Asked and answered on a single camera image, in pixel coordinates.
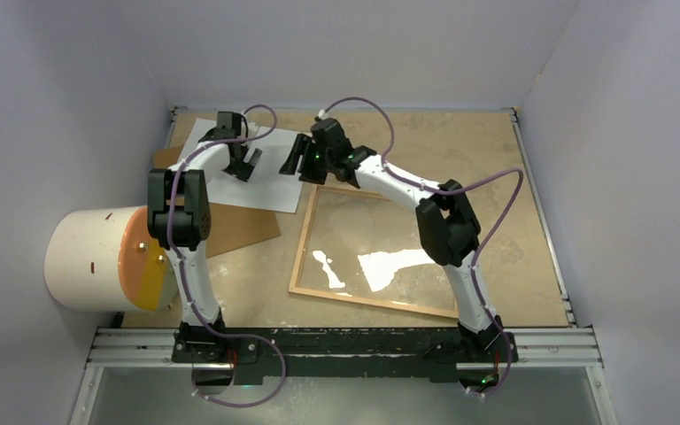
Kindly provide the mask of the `printed photo sheet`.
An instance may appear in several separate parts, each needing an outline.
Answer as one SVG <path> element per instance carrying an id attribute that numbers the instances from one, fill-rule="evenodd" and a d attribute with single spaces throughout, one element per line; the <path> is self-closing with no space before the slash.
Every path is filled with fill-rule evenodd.
<path id="1" fill-rule="evenodd" d="M 302 182 L 295 174 L 280 174 L 298 133 L 276 128 L 270 135 L 252 142 L 246 158 L 261 150 L 260 158 L 248 181 L 218 171 L 209 176 L 208 199 L 215 204 L 234 205 L 280 213 L 294 213 Z"/>

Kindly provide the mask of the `brown backing board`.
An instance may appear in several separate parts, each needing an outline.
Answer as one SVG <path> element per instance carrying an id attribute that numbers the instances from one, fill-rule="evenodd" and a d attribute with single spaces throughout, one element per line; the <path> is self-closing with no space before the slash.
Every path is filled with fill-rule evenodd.
<path id="1" fill-rule="evenodd" d="M 205 255 L 212 258 L 281 235 L 273 211 L 209 204 L 210 234 Z"/>

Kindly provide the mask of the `wooden picture frame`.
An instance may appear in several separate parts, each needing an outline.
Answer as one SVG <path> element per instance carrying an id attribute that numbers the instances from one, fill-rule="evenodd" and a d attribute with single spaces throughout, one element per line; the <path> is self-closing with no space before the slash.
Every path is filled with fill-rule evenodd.
<path id="1" fill-rule="evenodd" d="M 443 268 L 421 248 L 412 212 L 374 192 L 315 186 L 288 291 L 456 318 Z"/>

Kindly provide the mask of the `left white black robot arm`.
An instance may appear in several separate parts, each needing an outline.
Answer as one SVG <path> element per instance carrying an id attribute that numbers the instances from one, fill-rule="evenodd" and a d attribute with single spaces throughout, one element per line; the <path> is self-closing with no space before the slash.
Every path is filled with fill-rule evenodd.
<path id="1" fill-rule="evenodd" d="M 229 336 L 206 271 L 206 240 L 213 227 L 207 184 L 221 173 L 248 181 L 261 155 L 256 149 L 247 156 L 256 138 L 244 113 L 219 112 L 195 150 L 148 174 L 147 229 L 165 250 L 181 293 L 178 335 L 208 362 L 226 356 Z"/>

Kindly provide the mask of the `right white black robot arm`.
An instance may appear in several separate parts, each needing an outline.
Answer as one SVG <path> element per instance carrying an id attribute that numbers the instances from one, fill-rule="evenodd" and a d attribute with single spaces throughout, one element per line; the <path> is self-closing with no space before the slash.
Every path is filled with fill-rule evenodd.
<path id="1" fill-rule="evenodd" d="M 353 146 L 332 118 L 316 119 L 308 135 L 296 136 L 279 172 L 315 185 L 333 174 L 339 182 L 413 211 L 421 247 L 444 269 L 455 296 L 464 353 L 482 360 L 495 351 L 503 326 L 480 282 L 482 227 L 458 182 L 438 184 L 384 162 L 375 150 Z"/>

